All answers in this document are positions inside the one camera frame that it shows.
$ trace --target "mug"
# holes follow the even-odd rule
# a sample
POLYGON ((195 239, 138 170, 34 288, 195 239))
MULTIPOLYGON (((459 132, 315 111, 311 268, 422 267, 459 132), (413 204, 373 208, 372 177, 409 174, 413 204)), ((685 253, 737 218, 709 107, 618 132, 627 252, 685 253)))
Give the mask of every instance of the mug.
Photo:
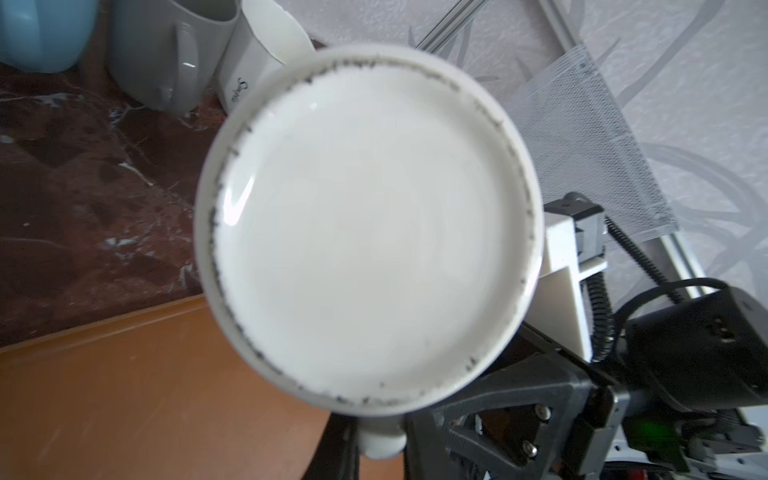
POLYGON ((236 0, 114 0, 109 71, 152 110, 200 103, 240 16, 236 0))
POLYGON ((98 0, 0 0, 0 61, 58 73, 77 63, 96 22, 98 0))
POLYGON ((243 98, 208 151, 194 248, 214 316, 267 381, 359 417, 372 458, 401 415, 484 372, 531 302, 544 221, 498 102, 441 58, 331 47, 243 98))
POLYGON ((227 113, 268 74, 315 51, 299 22, 274 0, 244 0, 242 9, 216 79, 227 113))

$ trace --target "red brown marble surface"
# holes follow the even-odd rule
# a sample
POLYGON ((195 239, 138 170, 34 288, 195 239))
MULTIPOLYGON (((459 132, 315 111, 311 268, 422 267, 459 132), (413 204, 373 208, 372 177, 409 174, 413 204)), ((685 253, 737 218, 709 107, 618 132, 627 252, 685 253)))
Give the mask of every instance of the red brown marble surface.
POLYGON ((210 89, 186 118, 129 98, 107 29, 102 7, 61 74, 0 64, 0 346, 201 291, 194 194, 225 113, 210 89))

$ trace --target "light blue cup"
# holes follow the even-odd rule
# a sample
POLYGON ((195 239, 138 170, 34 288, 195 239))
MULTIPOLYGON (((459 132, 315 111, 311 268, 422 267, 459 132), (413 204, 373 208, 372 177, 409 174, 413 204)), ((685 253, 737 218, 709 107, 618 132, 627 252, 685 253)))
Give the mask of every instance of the light blue cup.
POLYGON ((64 71, 77 63, 98 0, 0 0, 0 61, 21 70, 64 71))

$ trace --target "gray mesh screen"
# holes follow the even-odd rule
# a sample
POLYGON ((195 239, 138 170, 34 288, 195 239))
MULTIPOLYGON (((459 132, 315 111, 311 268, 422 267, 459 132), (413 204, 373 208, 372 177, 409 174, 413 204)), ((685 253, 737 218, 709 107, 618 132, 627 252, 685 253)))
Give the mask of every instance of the gray mesh screen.
POLYGON ((581 192, 637 242, 677 230, 672 209, 584 44, 505 103, 531 152, 545 203, 581 192))

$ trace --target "bolt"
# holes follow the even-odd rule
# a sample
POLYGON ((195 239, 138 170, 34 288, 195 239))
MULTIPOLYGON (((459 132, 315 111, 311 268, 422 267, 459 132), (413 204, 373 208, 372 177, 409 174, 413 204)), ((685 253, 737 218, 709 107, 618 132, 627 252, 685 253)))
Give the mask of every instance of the bolt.
POLYGON ((525 456, 528 458, 534 458, 536 455, 538 455, 538 449, 536 448, 536 445, 530 443, 528 440, 523 440, 523 453, 525 453, 525 456))
POLYGON ((549 409, 549 407, 542 405, 541 403, 537 403, 533 408, 533 411, 536 413, 538 419, 542 422, 546 422, 552 418, 552 411, 549 409))

